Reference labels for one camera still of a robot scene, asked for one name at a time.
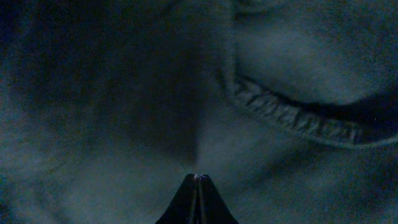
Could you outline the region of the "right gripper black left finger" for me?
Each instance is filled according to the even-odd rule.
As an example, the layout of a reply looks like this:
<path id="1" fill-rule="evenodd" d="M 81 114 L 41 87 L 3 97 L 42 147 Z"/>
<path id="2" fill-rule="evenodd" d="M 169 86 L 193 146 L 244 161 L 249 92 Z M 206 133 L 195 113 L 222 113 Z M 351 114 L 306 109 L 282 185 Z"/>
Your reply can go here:
<path id="1" fill-rule="evenodd" d="M 194 224 L 196 203 L 197 175 L 188 174 L 155 224 Z"/>

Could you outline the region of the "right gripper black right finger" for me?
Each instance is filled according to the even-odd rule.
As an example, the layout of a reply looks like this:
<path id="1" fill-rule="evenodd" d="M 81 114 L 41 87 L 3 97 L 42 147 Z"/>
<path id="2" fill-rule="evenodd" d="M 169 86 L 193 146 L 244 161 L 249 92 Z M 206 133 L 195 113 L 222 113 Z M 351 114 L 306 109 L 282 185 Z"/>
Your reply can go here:
<path id="1" fill-rule="evenodd" d="M 198 178 L 200 223 L 238 224 L 209 175 Z"/>

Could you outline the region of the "black shorts garment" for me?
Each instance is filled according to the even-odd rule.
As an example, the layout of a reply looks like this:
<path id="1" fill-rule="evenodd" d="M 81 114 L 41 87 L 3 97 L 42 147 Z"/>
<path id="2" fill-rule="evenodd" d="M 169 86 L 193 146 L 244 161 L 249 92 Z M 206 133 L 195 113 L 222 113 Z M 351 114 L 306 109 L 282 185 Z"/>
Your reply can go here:
<path id="1" fill-rule="evenodd" d="M 396 1 L 2 1 L 1 222 L 397 222 Z"/>

